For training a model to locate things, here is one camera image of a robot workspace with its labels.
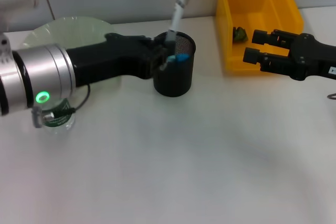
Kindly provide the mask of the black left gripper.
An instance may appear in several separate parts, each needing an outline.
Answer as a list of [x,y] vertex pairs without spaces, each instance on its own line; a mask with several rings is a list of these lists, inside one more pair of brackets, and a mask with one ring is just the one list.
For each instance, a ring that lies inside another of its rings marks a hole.
[[153,58],[154,73],[163,71],[167,66],[166,36],[167,33],[153,38],[109,33],[105,34],[105,41],[101,43],[67,49],[76,87],[119,76],[151,78]]

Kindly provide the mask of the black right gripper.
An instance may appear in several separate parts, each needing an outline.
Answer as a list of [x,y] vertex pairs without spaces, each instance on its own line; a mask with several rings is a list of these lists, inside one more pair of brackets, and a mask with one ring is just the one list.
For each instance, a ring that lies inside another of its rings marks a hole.
[[300,35],[282,30],[273,30],[267,33],[263,30],[254,30],[253,44],[268,44],[289,49],[290,59],[285,56],[260,52],[258,49],[246,48],[243,62],[260,64],[260,71],[303,81],[309,76],[319,76],[335,79],[335,46],[323,44],[313,35]]

